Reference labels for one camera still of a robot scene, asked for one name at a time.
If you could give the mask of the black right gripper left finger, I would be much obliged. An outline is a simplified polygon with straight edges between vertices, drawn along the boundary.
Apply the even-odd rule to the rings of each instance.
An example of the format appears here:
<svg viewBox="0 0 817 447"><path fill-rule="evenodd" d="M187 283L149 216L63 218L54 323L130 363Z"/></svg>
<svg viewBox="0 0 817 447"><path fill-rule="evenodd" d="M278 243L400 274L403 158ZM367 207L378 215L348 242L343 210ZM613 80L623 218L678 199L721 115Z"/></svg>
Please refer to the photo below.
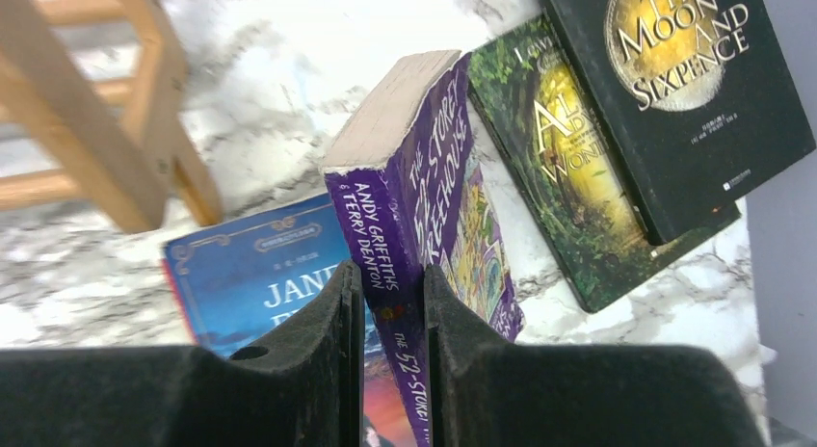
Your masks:
<svg viewBox="0 0 817 447"><path fill-rule="evenodd" d="M199 346L1 354L5 446L357 446L361 278L342 262L303 309L229 357Z"/></svg>

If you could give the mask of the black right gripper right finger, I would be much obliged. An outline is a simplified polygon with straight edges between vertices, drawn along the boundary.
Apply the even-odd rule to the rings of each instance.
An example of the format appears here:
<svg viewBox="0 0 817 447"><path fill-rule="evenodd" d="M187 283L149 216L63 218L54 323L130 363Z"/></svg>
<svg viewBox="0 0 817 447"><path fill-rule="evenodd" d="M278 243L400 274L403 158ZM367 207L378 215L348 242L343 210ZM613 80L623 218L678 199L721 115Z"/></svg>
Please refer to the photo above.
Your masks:
<svg viewBox="0 0 817 447"><path fill-rule="evenodd" d="M517 345L424 273L434 446L760 446L731 373L689 346Z"/></svg>

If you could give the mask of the purple 52-Storey Treehouse book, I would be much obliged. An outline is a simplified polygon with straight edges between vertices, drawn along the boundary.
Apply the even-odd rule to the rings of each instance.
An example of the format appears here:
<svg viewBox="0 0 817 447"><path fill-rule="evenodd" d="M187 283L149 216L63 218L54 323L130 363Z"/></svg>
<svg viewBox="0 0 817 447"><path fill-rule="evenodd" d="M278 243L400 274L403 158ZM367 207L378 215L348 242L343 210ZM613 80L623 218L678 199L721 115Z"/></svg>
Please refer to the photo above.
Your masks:
<svg viewBox="0 0 817 447"><path fill-rule="evenodd" d="M401 58L337 134L322 172L415 441L430 442L423 272L508 340L523 327L467 108L469 58Z"/></svg>

